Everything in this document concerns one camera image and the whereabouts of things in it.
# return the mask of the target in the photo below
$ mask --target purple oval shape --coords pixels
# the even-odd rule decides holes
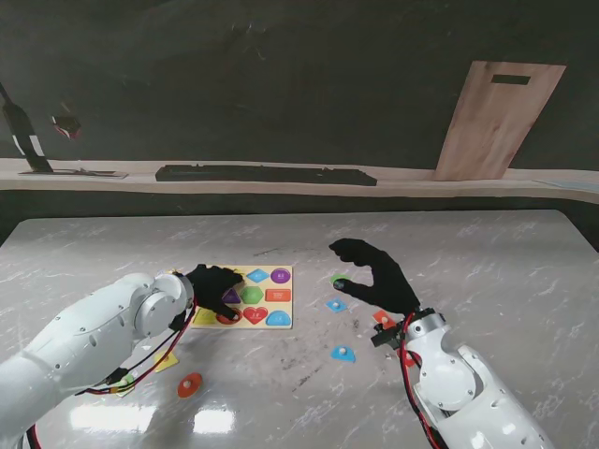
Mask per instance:
[[[270,274],[270,278],[274,283],[286,283],[291,279],[291,273],[284,268],[277,268]]]

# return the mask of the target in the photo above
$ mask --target wooden puzzle board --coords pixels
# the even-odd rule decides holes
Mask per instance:
[[[243,276],[243,282],[223,296],[238,314],[229,321],[199,308],[191,327],[237,329],[290,329],[293,326],[293,268],[290,266],[226,265]]]

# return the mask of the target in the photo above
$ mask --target green circle piece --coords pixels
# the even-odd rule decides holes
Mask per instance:
[[[335,274],[330,277],[330,283],[335,283],[338,279],[349,279],[349,277],[344,274]]]

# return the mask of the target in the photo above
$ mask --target black glove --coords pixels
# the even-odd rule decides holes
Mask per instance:
[[[194,286],[199,307],[215,311],[229,320],[235,319],[235,312],[223,302],[223,295],[229,288],[243,281],[239,273],[229,268],[215,266],[206,268],[205,265],[200,264],[185,277]]]
[[[420,306],[414,290],[403,276],[402,269],[391,256],[364,240],[340,239],[329,245],[344,262],[373,270],[373,286],[338,279],[336,290],[394,313],[408,313]]]

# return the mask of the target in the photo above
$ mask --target marble table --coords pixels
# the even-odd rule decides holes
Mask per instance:
[[[0,359],[127,273],[294,266],[293,329],[189,329],[180,363],[128,396],[70,398],[48,413],[44,449],[427,448],[396,357],[370,342],[376,308],[350,297],[344,312],[325,305],[331,275],[370,279],[328,249],[341,237],[394,256],[451,338],[487,356],[557,447],[599,446],[597,253],[560,213],[524,210],[24,222],[0,249]],[[331,359],[340,344],[355,364]],[[179,399],[192,371],[205,384]]]

